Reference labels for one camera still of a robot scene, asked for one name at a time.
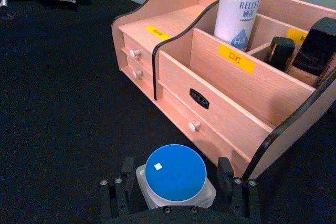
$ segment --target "blue cap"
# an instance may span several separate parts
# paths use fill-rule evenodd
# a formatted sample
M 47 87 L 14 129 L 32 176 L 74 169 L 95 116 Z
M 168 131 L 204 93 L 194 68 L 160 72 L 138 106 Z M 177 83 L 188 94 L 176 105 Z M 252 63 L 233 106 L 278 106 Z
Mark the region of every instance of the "blue cap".
M 206 168 L 202 158 L 189 147 L 171 144 L 153 152 L 147 160 L 146 180 L 152 191 L 170 201 L 195 197 L 204 187 Z

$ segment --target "white drawer knob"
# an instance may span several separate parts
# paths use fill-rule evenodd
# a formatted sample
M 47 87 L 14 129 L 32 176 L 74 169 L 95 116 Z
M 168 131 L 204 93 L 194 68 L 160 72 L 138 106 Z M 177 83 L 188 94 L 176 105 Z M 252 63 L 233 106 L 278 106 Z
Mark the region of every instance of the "white drawer knob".
M 132 74 L 133 74 L 134 78 L 140 79 L 141 76 L 142 76 L 142 71 L 141 70 L 136 70 L 136 71 L 133 71 Z
M 130 50 L 130 55 L 132 59 L 138 60 L 141 55 L 141 52 L 140 50 Z
M 189 123 L 188 127 L 191 132 L 197 132 L 200 130 L 201 123 L 199 121 L 194 123 Z

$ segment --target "yellow sticker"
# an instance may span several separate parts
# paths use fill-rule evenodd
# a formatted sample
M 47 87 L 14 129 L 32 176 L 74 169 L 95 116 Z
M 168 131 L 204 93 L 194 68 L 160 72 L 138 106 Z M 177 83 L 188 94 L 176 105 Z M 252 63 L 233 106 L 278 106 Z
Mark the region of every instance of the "yellow sticker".
M 306 39 L 306 36 L 308 34 L 305 33 L 304 31 L 299 31 L 294 28 L 290 28 L 287 32 L 287 38 L 294 40 L 295 44 L 302 45 L 304 40 Z
M 154 34 L 155 36 L 157 36 L 157 38 L 160 38 L 162 40 L 170 39 L 170 37 L 167 34 L 161 32 L 154 26 L 149 26 L 146 28 L 146 30 L 149 31 L 151 34 Z
M 219 47 L 219 54 L 248 73 L 253 73 L 256 68 L 256 64 L 253 61 L 223 44 Z

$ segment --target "wooden desk organizer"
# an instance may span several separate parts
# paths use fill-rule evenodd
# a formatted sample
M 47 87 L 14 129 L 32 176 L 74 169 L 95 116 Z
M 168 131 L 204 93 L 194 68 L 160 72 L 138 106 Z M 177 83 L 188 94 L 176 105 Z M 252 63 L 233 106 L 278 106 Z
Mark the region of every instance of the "wooden desk organizer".
M 146 0 L 112 24 L 118 64 L 215 165 L 225 156 L 235 176 L 256 178 L 336 99 L 336 70 L 314 88 L 309 74 L 264 63 L 267 48 L 336 11 L 262 0 L 247 53 L 212 36 L 217 11 L 218 0 Z

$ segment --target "black table surface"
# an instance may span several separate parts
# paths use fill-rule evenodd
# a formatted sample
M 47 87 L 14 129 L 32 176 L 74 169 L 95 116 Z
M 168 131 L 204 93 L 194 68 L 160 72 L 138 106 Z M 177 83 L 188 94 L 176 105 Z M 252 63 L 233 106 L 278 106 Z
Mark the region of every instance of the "black table surface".
M 0 19 L 1 223 L 98 223 L 99 182 L 172 143 L 200 153 L 222 209 L 216 167 L 118 71 L 111 23 L 137 6 L 20 2 Z M 336 222 L 335 136 L 329 110 L 257 179 L 263 223 Z M 130 208 L 147 209 L 137 183 Z

